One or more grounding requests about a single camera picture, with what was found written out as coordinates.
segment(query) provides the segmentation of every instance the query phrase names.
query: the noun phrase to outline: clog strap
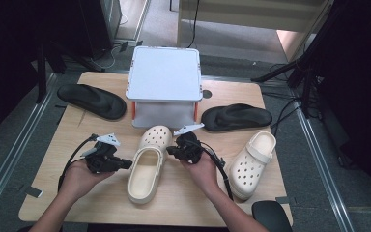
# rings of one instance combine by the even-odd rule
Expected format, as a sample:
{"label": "clog strap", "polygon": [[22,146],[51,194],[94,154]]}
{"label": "clog strap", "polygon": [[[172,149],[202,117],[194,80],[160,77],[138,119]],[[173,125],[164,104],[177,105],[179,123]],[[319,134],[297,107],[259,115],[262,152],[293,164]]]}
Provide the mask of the clog strap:
{"label": "clog strap", "polygon": [[272,153],[269,156],[261,154],[257,149],[252,147],[249,142],[246,143],[245,148],[249,152],[249,154],[251,154],[255,159],[259,160],[260,162],[267,164],[272,160]]}

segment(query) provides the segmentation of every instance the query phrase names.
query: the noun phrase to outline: cable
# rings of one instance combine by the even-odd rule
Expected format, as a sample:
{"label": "cable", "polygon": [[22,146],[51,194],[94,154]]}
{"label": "cable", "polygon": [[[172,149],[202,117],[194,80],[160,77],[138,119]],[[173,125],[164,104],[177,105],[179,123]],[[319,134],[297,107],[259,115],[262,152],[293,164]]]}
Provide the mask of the cable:
{"label": "cable", "polygon": [[279,94],[279,93],[274,93],[274,92],[263,92],[262,94],[264,96],[274,97],[274,98],[283,99],[283,100],[292,100],[295,98],[290,95]]}
{"label": "cable", "polygon": [[197,15],[198,15],[198,7],[199,6],[200,6],[200,0],[197,1],[197,8],[195,9],[194,25],[193,25],[193,29],[192,29],[192,40],[191,40],[191,43],[189,44],[189,46],[187,48],[190,48],[192,46],[192,44],[194,43],[194,40],[195,40],[195,24],[197,22]]}
{"label": "cable", "polygon": [[76,156],[77,152],[88,142],[90,141],[96,141],[96,138],[98,138],[99,136],[97,134],[92,134],[89,138],[87,138],[86,140],[84,140],[77,148],[76,150],[74,150],[73,154],[71,154],[71,157],[69,158],[68,162],[66,163],[65,165],[65,168],[63,169],[63,172],[62,172],[62,175],[59,177],[59,182],[58,182],[58,191],[60,190],[60,187],[62,186],[63,184],[63,179],[65,178],[65,175],[66,175],[66,171],[68,170],[68,168],[71,166],[72,163],[74,163],[73,158],[74,156]]}
{"label": "cable", "polygon": [[228,197],[234,201],[234,197],[233,197],[233,192],[231,191],[231,186],[230,186],[230,180],[228,179],[228,176],[227,176],[227,173],[224,171],[224,167],[223,167],[223,163],[221,163],[219,160],[218,160],[218,156],[216,155],[215,151],[213,148],[211,148],[207,143],[203,143],[201,142],[202,144],[206,145],[207,147],[210,148],[211,152],[208,151],[206,148],[202,147],[203,150],[210,155],[210,158],[212,159],[212,161],[215,163],[216,167],[218,168],[219,172],[221,173],[222,175],[222,179],[224,180],[224,184],[225,184],[225,187],[227,188],[227,193],[228,193]]}
{"label": "cable", "polygon": [[290,100],[287,104],[285,104],[285,106],[282,108],[281,112],[279,113],[278,120],[276,120],[276,123],[274,123],[273,125],[271,125],[271,128],[275,128],[275,130],[273,132],[273,136],[275,138],[276,138],[276,133],[278,131],[279,123],[282,122],[283,120],[285,120],[286,118],[288,118],[288,116],[290,116],[292,113],[294,113],[297,109],[300,108],[300,106],[296,107],[293,111],[291,111],[289,114],[287,114],[286,116],[284,116],[281,119],[282,114],[285,111],[285,109],[288,107],[288,105],[290,105],[292,102],[297,101],[297,100],[300,100],[300,98],[294,98],[294,99]]}
{"label": "cable", "polygon": [[[270,67],[269,71],[270,73],[272,73],[272,68],[275,67],[275,66],[285,66],[286,64],[274,64]],[[285,75],[285,79],[280,79],[278,78],[278,76],[276,76],[274,79],[277,79],[277,80],[281,80],[281,81],[287,81],[288,80],[288,76],[287,76],[287,72],[284,72],[284,75]]]}
{"label": "cable", "polygon": [[110,51],[110,55],[111,55],[111,57],[113,58],[113,62],[111,63],[111,65],[109,65],[109,66],[102,66],[102,65],[96,63],[95,60],[93,60],[93,59],[91,59],[91,61],[92,61],[95,65],[97,65],[98,67],[100,67],[100,68],[102,68],[102,69],[108,69],[108,68],[111,68],[111,67],[114,66],[114,63],[116,63],[116,59],[114,58],[113,51],[114,51],[115,49],[119,48],[119,47],[120,47],[120,45],[115,46],[115,47],[113,47],[113,49],[111,49],[111,51]]}
{"label": "cable", "polygon": [[119,25],[123,25],[123,24],[125,24],[125,23],[128,22],[128,17],[127,17],[125,14],[122,14],[122,18],[123,18],[124,20],[121,21]]}

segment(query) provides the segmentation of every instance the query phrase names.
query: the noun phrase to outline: white clog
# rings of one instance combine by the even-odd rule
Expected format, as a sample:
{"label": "white clog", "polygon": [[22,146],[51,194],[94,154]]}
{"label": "white clog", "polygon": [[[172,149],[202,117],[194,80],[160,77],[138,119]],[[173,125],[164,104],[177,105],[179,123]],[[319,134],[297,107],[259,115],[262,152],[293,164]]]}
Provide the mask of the white clog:
{"label": "white clog", "polygon": [[143,134],[128,179],[130,201],[146,204],[153,199],[171,142],[171,131],[166,126],[152,127]]}
{"label": "white clog", "polygon": [[231,191],[247,200],[256,190],[265,166],[272,160],[275,137],[266,131],[256,133],[239,152],[229,168]]}

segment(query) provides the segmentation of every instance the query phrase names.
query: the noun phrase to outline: gray floor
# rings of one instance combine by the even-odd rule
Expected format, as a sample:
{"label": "gray floor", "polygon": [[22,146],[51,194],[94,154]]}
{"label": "gray floor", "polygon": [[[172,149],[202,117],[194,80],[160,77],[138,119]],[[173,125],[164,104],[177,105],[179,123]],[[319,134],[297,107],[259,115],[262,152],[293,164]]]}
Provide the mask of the gray floor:
{"label": "gray floor", "polygon": [[[170,18],[167,21],[172,24],[175,12],[168,11],[168,2],[151,2],[143,25],[144,33],[140,34],[143,44],[173,45],[175,29],[166,30],[165,33],[153,33],[157,29],[151,28],[153,21],[150,20],[150,18],[156,18],[155,14],[158,14],[159,20],[163,22],[162,13],[167,12],[167,18]],[[262,31],[262,35],[258,35],[258,41],[265,37],[272,38],[272,33],[274,32]],[[199,43],[198,37],[196,41],[199,49],[204,47]],[[277,40],[268,40],[267,44],[248,44],[247,46],[252,47],[250,48],[252,50],[264,52],[255,52],[251,56],[246,56],[246,54],[240,55],[236,49],[220,54],[202,51],[201,66],[204,78],[218,76],[216,78],[248,82],[250,77],[261,76],[273,70],[275,68],[273,64],[283,63],[282,48]],[[267,47],[272,47],[272,51],[269,52]],[[129,47],[124,52],[116,50],[113,53],[114,65],[106,71],[108,73],[128,71],[132,51],[133,47]],[[54,74],[49,79],[49,86],[53,91],[65,83],[75,83],[85,72],[85,69],[78,64],[67,58],[66,60],[68,62],[66,73]],[[112,64],[112,57],[105,57],[97,62],[109,66]],[[292,90],[286,87],[284,81],[278,79],[262,84],[261,89],[266,109],[271,112],[274,119],[277,119],[282,108],[289,101]],[[56,131],[56,123],[62,115],[63,109],[56,105],[65,105],[55,94],[47,97],[45,105],[36,105],[36,97],[37,90],[34,89],[0,126],[0,174],[5,173],[8,178],[1,183],[3,185],[0,188],[0,231],[16,231],[20,227],[31,224],[20,221],[17,217],[25,197],[24,193],[19,190],[22,185],[31,185],[51,137]],[[291,105],[285,113],[292,111],[294,107]],[[28,121],[31,114],[40,115],[40,120]],[[336,148],[329,139],[323,122],[313,118],[303,122],[300,116],[300,111],[296,111],[280,123],[276,136],[276,151],[293,213],[294,231],[371,231],[371,178],[361,170],[341,168],[337,163]],[[26,137],[24,141],[16,141],[17,137],[23,134],[22,129],[25,124],[33,128],[31,136]],[[315,141],[304,132],[307,124],[313,130]],[[21,145],[13,149],[14,144]],[[326,164],[325,170],[321,169],[320,158]],[[328,188],[329,185],[326,182],[326,179],[329,179],[327,170],[332,179],[332,183],[328,184],[337,187],[339,199],[329,197],[332,189]],[[349,214],[351,226],[344,228],[343,223],[340,222],[342,217],[336,214],[337,209],[333,204],[338,200],[343,202],[344,209]],[[85,228],[84,223],[66,223],[65,225],[66,231],[84,231]]]}

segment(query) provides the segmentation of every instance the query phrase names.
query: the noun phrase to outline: black device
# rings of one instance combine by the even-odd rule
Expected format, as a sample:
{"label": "black device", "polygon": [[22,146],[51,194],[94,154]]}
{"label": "black device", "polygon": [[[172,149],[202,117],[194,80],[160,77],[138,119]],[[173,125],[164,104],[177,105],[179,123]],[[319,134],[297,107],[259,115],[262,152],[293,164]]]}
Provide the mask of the black device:
{"label": "black device", "polygon": [[93,152],[86,155],[87,167],[93,173],[113,172],[119,169],[129,169],[132,161],[120,159],[113,154],[117,151],[116,147],[107,143],[97,142]]}
{"label": "black device", "polygon": [[[77,152],[88,142],[97,141],[99,136],[97,134],[92,134],[86,140],[84,140],[77,148],[74,150],[73,154],[69,158],[68,162],[63,169],[62,175],[59,177],[58,190],[62,186],[63,179],[65,178],[66,171],[72,164],[72,160]],[[115,157],[113,154],[117,151],[116,147],[113,145],[98,141],[94,148],[85,152],[83,154],[86,160],[87,167],[93,173],[101,172],[113,172],[118,171],[120,168],[129,169],[132,165],[132,161],[128,159],[120,159]]]}
{"label": "black device", "polygon": [[195,164],[201,159],[203,152],[206,152],[211,160],[215,163],[215,166],[218,168],[219,172],[224,179],[225,187],[227,188],[228,197],[231,200],[234,200],[233,194],[231,192],[231,187],[229,184],[228,176],[224,171],[225,161],[219,158],[215,151],[207,144],[205,144],[209,149],[204,148],[197,139],[197,136],[193,132],[187,132],[180,135],[176,139],[177,146],[169,146],[166,148],[168,154],[173,155],[176,159],[190,161]]}
{"label": "black device", "polygon": [[197,163],[201,159],[204,149],[193,132],[182,134],[176,139],[177,146],[167,147],[167,152],[176,159]]}

